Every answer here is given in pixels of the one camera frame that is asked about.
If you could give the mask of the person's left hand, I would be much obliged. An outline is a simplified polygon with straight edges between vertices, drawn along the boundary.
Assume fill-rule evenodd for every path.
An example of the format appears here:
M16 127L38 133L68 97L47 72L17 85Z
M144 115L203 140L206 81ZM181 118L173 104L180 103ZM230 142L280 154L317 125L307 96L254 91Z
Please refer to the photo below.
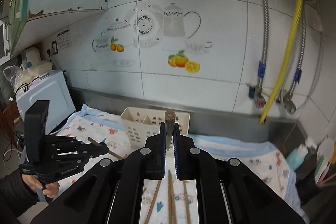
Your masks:
M28 174L22 174L23 182L33 191L41 190L42 193L48 198L56 198L59 193L59 183L53 182L51 184L42 185L42 183L34 176Z

